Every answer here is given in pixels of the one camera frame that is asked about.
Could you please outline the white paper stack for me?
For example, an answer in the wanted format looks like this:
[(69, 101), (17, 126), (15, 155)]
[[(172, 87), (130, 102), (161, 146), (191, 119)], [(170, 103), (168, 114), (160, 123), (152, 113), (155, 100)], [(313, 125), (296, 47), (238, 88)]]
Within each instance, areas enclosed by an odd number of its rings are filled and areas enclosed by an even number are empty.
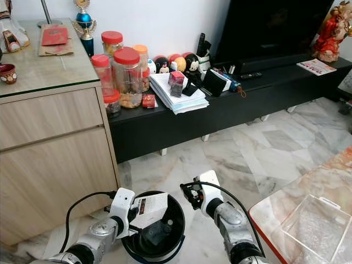
[(175, 115), (197, 109), (206, 108), (210, 103), (201, 90), (197, 90), (191, 96), (172, 96), (169, 88), (168, 73), (151, 74), (148, 76), (152, 90), (163, 101), (167, 108), (171, 109)]

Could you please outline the small red box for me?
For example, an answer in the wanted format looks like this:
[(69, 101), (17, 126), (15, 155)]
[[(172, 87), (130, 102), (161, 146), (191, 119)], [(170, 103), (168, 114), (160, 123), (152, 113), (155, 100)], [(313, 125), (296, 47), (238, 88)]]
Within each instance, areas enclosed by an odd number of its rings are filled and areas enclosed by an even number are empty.
[(156, 101), (156, 96), (155, 95), (148, 95), (147, 93), (144, 93), (142, 96), (141, 105), (144, 108), (158, 107), (158, 103)]

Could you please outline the pink marble coffee table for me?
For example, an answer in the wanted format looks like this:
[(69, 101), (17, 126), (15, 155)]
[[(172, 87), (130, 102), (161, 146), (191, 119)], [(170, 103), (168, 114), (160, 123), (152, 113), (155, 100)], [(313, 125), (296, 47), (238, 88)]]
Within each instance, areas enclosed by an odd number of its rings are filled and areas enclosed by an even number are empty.
[(352, 215), (352, 146), (249, 209), (255, 229), (282, 264), (287, 262), (277, 249), (277, 229), (307, 195), (324, 197)]

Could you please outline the black white flat case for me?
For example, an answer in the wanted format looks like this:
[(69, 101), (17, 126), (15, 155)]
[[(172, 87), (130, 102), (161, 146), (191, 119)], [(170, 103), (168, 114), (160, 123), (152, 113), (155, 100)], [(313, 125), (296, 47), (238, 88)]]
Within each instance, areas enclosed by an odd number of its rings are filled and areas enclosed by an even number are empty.
[(202, 88), (207, 96), (219, 97), (224, 91), (229, 90), (232, 81), (227, 77), (224, 77), (218, 71), (209, 69), (205, 73), (205, 77), (202, 80)]

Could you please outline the panda round doll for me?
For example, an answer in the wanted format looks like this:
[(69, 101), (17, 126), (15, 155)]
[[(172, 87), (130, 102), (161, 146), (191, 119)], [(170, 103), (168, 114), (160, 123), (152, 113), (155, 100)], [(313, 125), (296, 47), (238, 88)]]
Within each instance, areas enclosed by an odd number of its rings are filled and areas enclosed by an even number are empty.
[(186, 61), (185, 72), (197, 73), (199, 72), (200, 61), (195, 53), (187, 52), (183, 54), (184, 60)]

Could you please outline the yellow round doll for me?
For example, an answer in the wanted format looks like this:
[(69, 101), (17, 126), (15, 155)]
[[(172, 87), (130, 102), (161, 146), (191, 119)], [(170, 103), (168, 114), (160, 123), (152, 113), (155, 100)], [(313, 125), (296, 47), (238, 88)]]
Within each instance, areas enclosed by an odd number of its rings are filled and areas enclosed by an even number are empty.
[(183, 55), (174, 53), (169, 56), (169, 68), (172, 72), (183, 72), (186, 70), (187, 62)]

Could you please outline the black white round doll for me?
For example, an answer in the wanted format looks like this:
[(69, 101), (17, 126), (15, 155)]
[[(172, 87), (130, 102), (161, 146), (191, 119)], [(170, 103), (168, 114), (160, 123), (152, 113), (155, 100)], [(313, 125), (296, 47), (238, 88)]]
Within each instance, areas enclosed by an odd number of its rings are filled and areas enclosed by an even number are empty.
[(153, 59), (153, 63), (155, 65), (155, 69), (153, 70), (154, 73), (170, 73), (171, 68), (169, 67), (169, 59), (165, 56), (156, 56)]

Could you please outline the black remotes in holder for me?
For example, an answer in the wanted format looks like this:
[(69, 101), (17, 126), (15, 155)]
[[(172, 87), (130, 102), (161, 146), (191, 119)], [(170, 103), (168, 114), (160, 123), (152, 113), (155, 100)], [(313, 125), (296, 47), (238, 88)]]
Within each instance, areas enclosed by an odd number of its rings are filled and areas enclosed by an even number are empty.
[(196, 50), (196, 56), (199, 61), (199, 70), (201, 72), (207, 71), (211, 67), (210, 63), (210, 48), (211, 48), (211, 43), (209, 43), (205, 39), (206, 35), (205, 33), (201, 33), (197, 50)]

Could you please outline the slim red lid jar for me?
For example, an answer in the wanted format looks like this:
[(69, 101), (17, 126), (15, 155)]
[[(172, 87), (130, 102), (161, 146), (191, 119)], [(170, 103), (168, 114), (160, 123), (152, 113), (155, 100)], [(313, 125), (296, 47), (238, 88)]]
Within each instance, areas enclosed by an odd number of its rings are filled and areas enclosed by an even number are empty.
[(113, 86), (110, 58), (105, 54), (96, 54), (91, 56), (90, 59), (101, 83), (103, 95), (114, 95), (115, 90)]

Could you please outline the tall red lid jar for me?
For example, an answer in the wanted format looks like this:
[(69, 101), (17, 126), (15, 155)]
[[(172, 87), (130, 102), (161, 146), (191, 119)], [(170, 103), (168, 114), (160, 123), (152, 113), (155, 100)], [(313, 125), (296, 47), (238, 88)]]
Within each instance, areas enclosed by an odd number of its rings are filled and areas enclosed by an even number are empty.
[(101, 33), (104, 53), (113, 58), (116, 51), (121, 50), (123, 45), (123, 34), (116, 31), (106, 31)]

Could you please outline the brown paper envelope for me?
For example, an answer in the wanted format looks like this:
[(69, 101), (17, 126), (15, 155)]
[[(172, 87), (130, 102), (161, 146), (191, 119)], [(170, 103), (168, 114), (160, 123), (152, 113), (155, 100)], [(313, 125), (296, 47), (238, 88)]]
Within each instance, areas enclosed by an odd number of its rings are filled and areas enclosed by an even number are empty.
[(68, 32), (68, 42), (65, 45), (56, 45), (56, 46), (42, 46), (42, 29), (45, 27), (42, 26), (40, 28), (40, 41), (38, 42), (38, 55), (39, 56), (63, 56), (68, 54), (73, 54), (73, 45), (71, 43), (71, 38)]

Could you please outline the black television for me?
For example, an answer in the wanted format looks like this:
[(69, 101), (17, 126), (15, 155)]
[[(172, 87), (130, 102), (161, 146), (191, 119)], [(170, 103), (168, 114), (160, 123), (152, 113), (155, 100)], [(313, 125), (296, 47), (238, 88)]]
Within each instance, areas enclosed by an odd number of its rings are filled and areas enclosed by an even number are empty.
[(307, 53), (334, 0), (230, 0), (215, 63)]

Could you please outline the red packet envelope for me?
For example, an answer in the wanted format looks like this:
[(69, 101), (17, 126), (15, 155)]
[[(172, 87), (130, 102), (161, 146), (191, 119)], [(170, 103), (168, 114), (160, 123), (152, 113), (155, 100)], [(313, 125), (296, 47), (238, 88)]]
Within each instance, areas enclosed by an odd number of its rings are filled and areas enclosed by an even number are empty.
[(60, 25), (46, 25), (42, 29), (42, 46), (65, 45), (68, 42), (68, 29)]

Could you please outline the gold blue trophy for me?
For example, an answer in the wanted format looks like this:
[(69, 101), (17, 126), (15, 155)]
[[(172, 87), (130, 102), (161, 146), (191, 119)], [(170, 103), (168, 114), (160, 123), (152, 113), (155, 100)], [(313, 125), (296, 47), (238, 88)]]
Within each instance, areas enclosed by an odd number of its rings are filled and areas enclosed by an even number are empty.
[(78, 8), (78, 14), (73, 20), (73, 28), (78, 33), (81, 45), (88, 56), (95, 55), (95, 39), (93, 33), (96, 30), (97, 23), (88, 15), (86, 9), (91, 0), (73, 0), (74, 5)]

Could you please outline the red gold figurine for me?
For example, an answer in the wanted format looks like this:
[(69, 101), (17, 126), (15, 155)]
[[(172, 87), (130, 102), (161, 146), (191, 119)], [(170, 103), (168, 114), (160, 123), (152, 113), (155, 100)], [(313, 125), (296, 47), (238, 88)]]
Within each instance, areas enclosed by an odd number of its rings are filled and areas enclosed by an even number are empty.
[(313, 56), (325, 63), (339, 59), (340, 43), (352, 37), (352, 2), (342, 1), (333, 7), (322, 23), (313, 45)]

